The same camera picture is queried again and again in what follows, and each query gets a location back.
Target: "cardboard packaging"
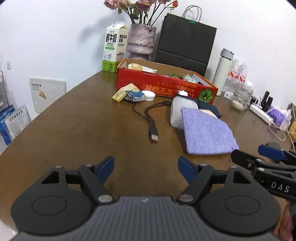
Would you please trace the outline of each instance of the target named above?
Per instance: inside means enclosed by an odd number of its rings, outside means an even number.
[[[124,59],[128,41],[125,22],[113,22],[106,30],[102,70],[115,73]]]
[[[127,66],[131,63],[157,69],[157,73],[128,69]],[[181,77],[189,74],[197,83],[170,77],[174,73]],[[194,71],[166,64],[125,58],[118,65],[116,89],[119,90],[129,83],[133,83],[141,91],[153,91],[156,96],[174,97],[178,90],[185,90],[188,92],[188,96],[211,104],[218,91],[216,86]]]

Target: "red cardboard box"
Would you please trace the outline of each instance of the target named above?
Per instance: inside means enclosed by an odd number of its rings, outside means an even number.
[[[157,69],[157,73],[128,69],[127,67],[131,63],[137,63],[142,66]],[[173,73],[181,77],[189,74],[196,79],[198,84],[170,77]],[[153,91],[156,96],[174,97],[178,90],[185,90],[188,92],[188,96],[204,102],[210,102],[211,104],[218,91],[216,86],[194,71],[166,64],[125,58],[117,67],[116,89],[119,90],[121,87],[130,83],[133,83],[141,91]]]

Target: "purple vase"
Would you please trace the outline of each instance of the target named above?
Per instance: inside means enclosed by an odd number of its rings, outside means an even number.
[[[153,53],[156,27],[133,23],[128,35],[127,51],[129,58],[148,60],[148,56]]]

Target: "white thermos bottle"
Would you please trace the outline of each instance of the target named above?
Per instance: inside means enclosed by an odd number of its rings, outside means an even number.
[[[221,57],[212,81],[212,83],[218,88],[217,96],[220,96],[222,93],[222,89],[231,68],[234,53],[224,48],[220,55]]]

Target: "milk carton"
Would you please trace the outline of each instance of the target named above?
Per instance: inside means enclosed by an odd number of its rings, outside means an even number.
[[[107,28],[102,67],[104,71],[117,71],[118,64],[124,59],[127,41],[128,29],[125,22],[113,22]]]

